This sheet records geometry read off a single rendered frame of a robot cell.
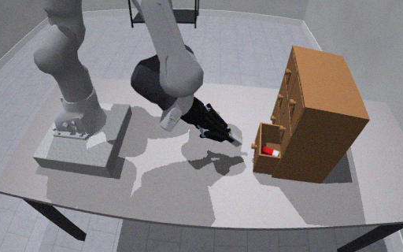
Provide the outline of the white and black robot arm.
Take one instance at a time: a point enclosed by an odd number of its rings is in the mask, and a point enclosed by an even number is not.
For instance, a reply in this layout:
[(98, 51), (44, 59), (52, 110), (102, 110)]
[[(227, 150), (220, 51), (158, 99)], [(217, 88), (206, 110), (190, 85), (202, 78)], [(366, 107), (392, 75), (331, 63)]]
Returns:
[[(193, 105), (204, 72), (194, 52), (183, 42), (172, 0), (132, 2), (148, 28), (157, 54), (136, 65), (131, 86), (163, 110), (160, 125), (170, 132)], [(50, 26), (33, 56), (39, 70), (52, 73), (62, 93), (63, 105), (55, 114), (53, 135), (86, 140), (105, 125), (107, 116), (99, 105), (88, 69), (77, 54), (86, 31), (82, 0), (42, 0), (42, 7), (48, 12)]]

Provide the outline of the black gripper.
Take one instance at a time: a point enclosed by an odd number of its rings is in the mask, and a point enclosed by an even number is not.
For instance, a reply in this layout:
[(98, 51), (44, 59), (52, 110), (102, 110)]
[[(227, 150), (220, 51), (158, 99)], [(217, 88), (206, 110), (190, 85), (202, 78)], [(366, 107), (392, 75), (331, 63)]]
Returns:
[(234, 135), (230, 128), (227, 129), (227, 123), (212, 106), (209, 103), (204, 106), (203, 102), (195, 97), (190, 110), (185, 115), (181, 116), (180, 119), (188, 124), (193, 124), (199, 129), (201, 133), (199, 135), (200, 138), (212, 139), (221, 143), (227, 140), (236, 147), (242, 145), (242, 140)]

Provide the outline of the brown wooden drawer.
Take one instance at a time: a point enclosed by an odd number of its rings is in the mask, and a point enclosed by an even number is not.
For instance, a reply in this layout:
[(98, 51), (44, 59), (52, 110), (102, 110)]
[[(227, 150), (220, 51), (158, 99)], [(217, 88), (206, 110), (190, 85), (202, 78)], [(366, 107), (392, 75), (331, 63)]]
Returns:
[(295, 58), (294, 58), (294, 52), (292, 51), (290, 54), (290, 59), (289, 59), (288, 65), (287, 65), (287, 69), (285, 69), (289, 97), (290, 97), (290, 93), (291, 93), (292, 87), (294, 85), (294, 81), (295, 81), (297, 73), (298, 73), (298, 70), (297, 70), (297, 66), (296, 66), (296, 62), (295, 62)]
[(290, 110), (289, 105), (287, 105), (285, 112), (283, 114), (283, 118), (280, 122), (279, 131), (281, 134), (281, 157), (283, 155), (284, 150), (287, 147), (287, 144), (291, 137), (291, 127), (290, 127)]
[[(253, 158), (253, 172), (273, 174), (281, 158), (279, 125), (261, 123), (257, 131), (255, 143), (256, 145), (252, 143), (251, 146), (251, 149), (255, 148)], [(279, 151), (278, 157), (262, 154), (262, 145), (270, 149)]]
[(271, 116), (272, 124), (279, 125), (279, 100), (277, 99), (273, 114)]
[(280, 88), (280, 92), (277, 96), (277, 99), (280, 99), (279, 100), (279, 115), (280, 115), (280, 120), (281, 120), (281, 118), (283, 116), (283, 112), (287, 105), (287, 101), (288, 101), (286, 77), (283, 78), (283, 83)]
[(297, 125), (297, 122), (301, 116), (302, 110), (304, 109), (304, 102), (301, 93), (301, 85), (299, 77), (297, 77), (293, 90), (290, 95), (289, 103), (290, 106), (290, 119), (291, 119), (291, 128), (292, 134)]

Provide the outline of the brown wooden chest of drawers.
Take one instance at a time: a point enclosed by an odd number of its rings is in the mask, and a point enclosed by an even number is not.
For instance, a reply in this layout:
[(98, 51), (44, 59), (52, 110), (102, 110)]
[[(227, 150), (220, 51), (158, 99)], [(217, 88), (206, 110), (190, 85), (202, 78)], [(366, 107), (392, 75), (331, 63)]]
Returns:
[(343, 56), (292, 51), (304, 109), (272, 178), (322, 183), (370, 118)]

